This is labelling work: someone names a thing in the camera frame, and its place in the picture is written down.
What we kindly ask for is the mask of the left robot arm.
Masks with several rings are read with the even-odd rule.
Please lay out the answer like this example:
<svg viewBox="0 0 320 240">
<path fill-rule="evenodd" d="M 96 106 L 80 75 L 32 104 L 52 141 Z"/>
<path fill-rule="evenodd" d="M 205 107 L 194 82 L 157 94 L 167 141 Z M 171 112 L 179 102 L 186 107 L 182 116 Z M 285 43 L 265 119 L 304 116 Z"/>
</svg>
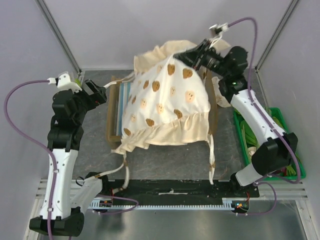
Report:
<svg viewBox="0 0 320 240">
<path fill-rule="evenodd" d="M 57 79 L 59 92 L 52 100 L 54 116 L 51 119 L 47 148 L 49 150 L 49 174 L 43 206 L 39 216 L 32 218 L 29 229 L 43 235 L 77 237 L 81 234 L 85 212 L 98 195 L 110 191 L 108 178 L 86 179 L 74 197 L 71 197 L 72 174 L 84 133 L 82 124 L 86 113 L 107 101 L 106 89 L 87 79 L 85 84 L 92 90 L 62 86 Z"/>
</svg>

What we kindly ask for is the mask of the bear print cream quilt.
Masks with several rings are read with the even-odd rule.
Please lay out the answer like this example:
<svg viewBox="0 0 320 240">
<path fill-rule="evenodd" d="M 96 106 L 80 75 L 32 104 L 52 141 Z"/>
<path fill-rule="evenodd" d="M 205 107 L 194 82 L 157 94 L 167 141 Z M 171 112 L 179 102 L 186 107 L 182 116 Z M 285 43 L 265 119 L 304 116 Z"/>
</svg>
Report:
<svg viewBox="0 0 320 240">
<path fill-rule="evenodd" d="M 181 146 L 198 141 L 214 148 L 206 69 L 194 70 L 174 58 L 174 54 L 195 46 L 189 40 L 169 40 L 134 57 L 116 154 L 126 156 L 137 147 Z"/>
</svg>

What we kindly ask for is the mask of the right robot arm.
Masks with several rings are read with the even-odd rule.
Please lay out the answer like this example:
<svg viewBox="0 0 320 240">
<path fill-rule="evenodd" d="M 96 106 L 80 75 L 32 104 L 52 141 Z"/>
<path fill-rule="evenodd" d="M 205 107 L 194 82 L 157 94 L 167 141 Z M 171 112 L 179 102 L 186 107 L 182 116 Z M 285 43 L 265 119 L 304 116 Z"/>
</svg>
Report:
<svg viewBox="0 0 320 240">
<path fill-rule="evenodd" d="M 298 163 L 295 151 L 297 136 L 281 128 L 254 96 L 249 86 L 249 78 L 244 77 L 248 66 L 247 51 L 234 46 L 222 57 L 208 40 L 198 46 L 175 53 L 174 58 L 194 70 L 207 68 L 222 77 L 218 86 L 222 96 L 247 122 L 259 144 L 251 158 L 251 163 L 233 174 L 229 191 L 235 197 L 242 196 L 247 186 L 257 183 L 275 171 Z"/>
</svg>

